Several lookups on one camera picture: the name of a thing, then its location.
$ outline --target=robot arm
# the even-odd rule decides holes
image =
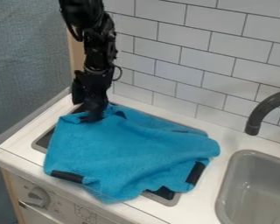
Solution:
[[[84,71],[74,72],[73,104],[83,103],[90,112],[83,122],[101,120],[109,103],[107,90],[118,67],[113,64],[117,55],[114,22],[102,0],[59,0],[59,4],[68,30],[84,43],[86,54]]]

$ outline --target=blue towel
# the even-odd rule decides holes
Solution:
[[[220,154],[205,132],[134,109],[108,106],[106,118],[81,123],[85,113],[59,119],[45,158],[45,173],[64,172],[106,203],[131,200],[165,186],[185,193],[196,162],[208,165]]]

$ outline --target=faucet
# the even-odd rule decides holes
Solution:
[[[246,123],[245,132],[251,136],[257,136],[263,118],[273,109],[280,106],[280,92],[263,100],[251,113]]]

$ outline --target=stove knob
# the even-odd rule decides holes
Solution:
[[[48,208],[51,203],[50,195],[42,188],[36,186],[28,193],[30,201],[25,202],[29,206]]]

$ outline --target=metal sink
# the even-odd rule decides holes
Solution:
[[[236,152],[215,209],[223,224],[280,224],[280,158],[253,150]]]

